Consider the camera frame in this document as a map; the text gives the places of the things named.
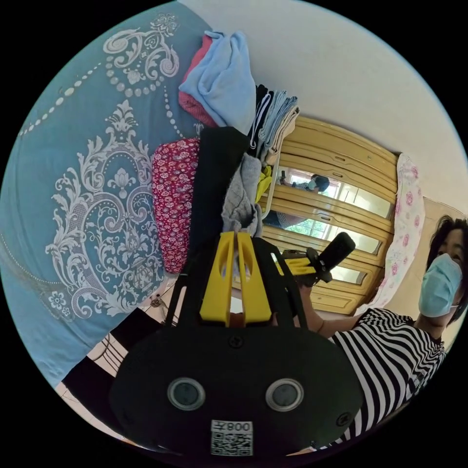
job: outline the face mask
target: face mask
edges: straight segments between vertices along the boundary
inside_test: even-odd
[[[448,253],[437,257],[423,276],[419,311],[425,317],[441,317],[452,310],[462,281],[462,269]]]

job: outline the ceiling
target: ceiling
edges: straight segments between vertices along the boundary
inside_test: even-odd
[[[378,37],[301,1],[179,1],[215,30],[244,31],[257,84],[298,96],[306,117],[408,154],[423,195],[468,214],[468,162],[451,120],[421,76]]]

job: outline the sticker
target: sticker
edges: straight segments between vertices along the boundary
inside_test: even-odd
[[[211,421],[211,455],[245,457],[254,454],[251,421]]]

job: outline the blue bedspread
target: blue bedspread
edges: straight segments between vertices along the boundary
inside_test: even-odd
[[[0,267],[18,332],[56,386],[162,282],[151,155],[194,137],[178,87],[209,26],[178,2],[73,58],[19,132],[0,195]]]

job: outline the red cloth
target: red cloth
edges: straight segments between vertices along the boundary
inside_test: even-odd
[[[153,156],[153,209],[164,268],[180,273],[187,260],[198,138],[158,147]]]
[[[189,69],[185,73],[182,83],[187,79],[188,74],[201,62],[202,58],[205,57],[212,42],[212,38],[209,38],[207,35],[203,36],[201,48],[194,55],[192,63],[190,64]],[[217,124],[205,111],[203,106],[197,100],[195,100],[193,96],[190,96],[190,94],[179,91],[179,104],[182,109],[187,111],[190,115],[192,115],[208,127],[217,127]]]

